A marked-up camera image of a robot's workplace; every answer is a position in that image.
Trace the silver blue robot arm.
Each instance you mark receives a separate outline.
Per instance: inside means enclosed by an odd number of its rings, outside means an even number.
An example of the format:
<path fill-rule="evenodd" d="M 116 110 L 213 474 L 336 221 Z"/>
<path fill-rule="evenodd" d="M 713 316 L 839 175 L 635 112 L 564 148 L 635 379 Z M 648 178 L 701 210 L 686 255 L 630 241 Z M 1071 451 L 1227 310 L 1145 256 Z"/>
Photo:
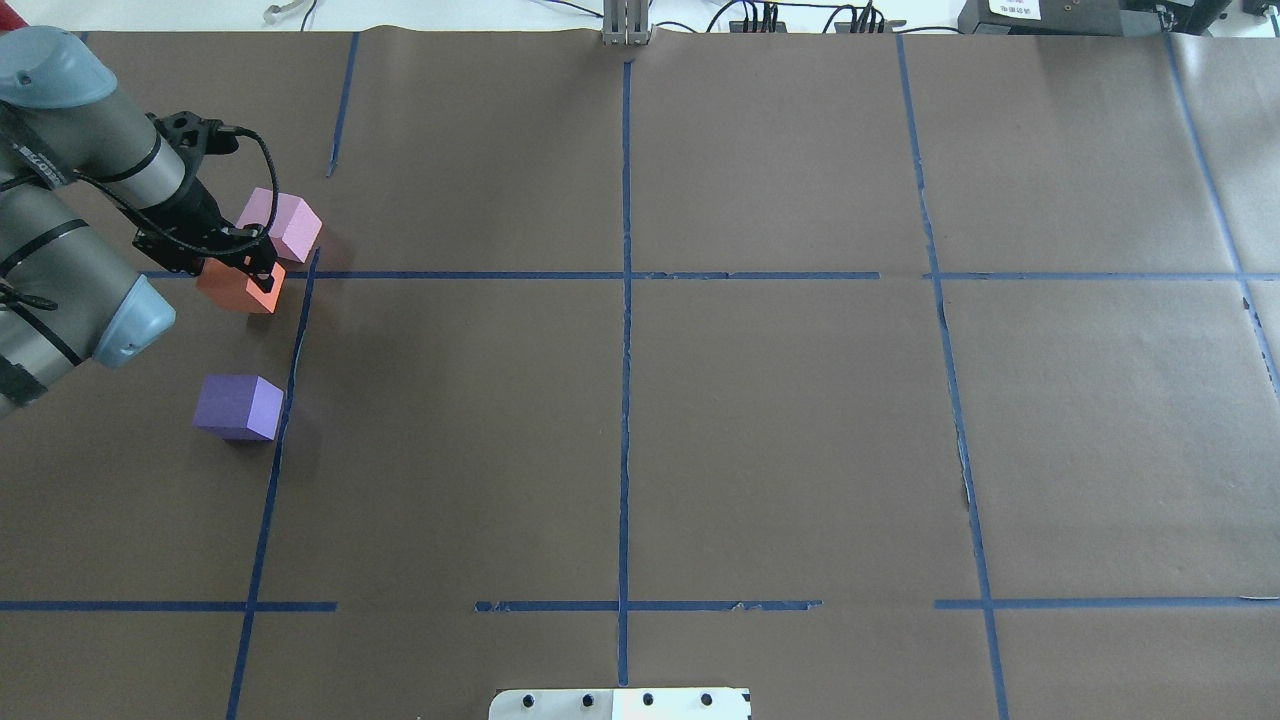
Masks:
<path fill-rule="evenodd" d="M 84 183 L 134 227 L 161 269 L 197 277 L 214 261 L 273 291 L 270 223 L 239 228 L 198 178 L 207 155 L 256 133 L 188 111 L 155 117 L 69 31 L 3 33 L 3 414 L 28 407 L 95 360 L 118 368 L 175 323 L 172 305 L 72 209 Z"/>

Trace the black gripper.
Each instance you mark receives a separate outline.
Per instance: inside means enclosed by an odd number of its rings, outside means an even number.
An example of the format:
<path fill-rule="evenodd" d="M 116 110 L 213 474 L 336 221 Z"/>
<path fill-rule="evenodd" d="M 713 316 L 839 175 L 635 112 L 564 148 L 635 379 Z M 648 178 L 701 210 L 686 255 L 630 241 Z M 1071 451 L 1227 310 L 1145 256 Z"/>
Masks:
<path fill-rule="evenodd" d="M 140 217 L 133 247 L 173 273 L 197 275 L 207 258 L 271 242 L 262 224 L 230 227 L 200 179 L 183 184 L 165 202 L 141 210 Z M 274 297 L 282 288 L 282 265 L 275 258 L 246 255 L 239 272 L 253 297 Z"/>

